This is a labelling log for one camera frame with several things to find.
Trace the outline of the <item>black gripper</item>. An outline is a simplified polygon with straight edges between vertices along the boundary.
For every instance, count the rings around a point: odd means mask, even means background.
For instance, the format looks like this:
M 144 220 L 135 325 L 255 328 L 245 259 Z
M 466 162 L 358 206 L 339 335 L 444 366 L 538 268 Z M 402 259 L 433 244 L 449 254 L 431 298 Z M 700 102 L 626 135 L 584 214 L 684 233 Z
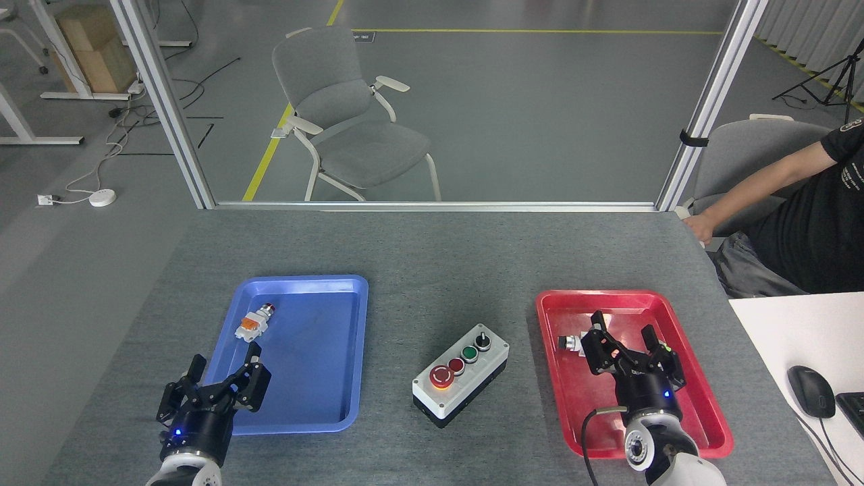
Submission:
M 675 392 L 687 384 L 681 360 L 673 349 L 658 339 L 654 326 L 647 324 L 641 335 L 648 358 L 647 372 L 632 369 L 629 350 L 608 332 L 601 310 L 593 312 L 591 328 L 581 338 L 581 350 L 593 375 L 613 373 L 615 396 L 624 425 L 647 413 L 666 413 L 681 418 Z
M 251 342 L 244 364 L 223 381 L 202 388 L 198 382 L 207 360 L 192 357 L 188 370 L 165 385 L 155 419 L 167 430 L 161 434 L 159 458 L 179 453 L 203 455 L 222 467 L 234 431 L 235 411 L 259 411 L 271 381 L 271 372 L 260 362 L 262 348 Z

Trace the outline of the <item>person's right hand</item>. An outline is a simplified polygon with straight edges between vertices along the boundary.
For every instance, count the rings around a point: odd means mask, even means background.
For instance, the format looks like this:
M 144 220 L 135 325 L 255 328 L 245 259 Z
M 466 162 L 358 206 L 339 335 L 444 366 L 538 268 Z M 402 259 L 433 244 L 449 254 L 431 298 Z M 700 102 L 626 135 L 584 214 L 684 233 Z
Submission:
M 684 218 L 682 222 L 694 233 L 703 247 L 711 244 L 717 225 L 713 219 L 706 215 L 691 215 Z

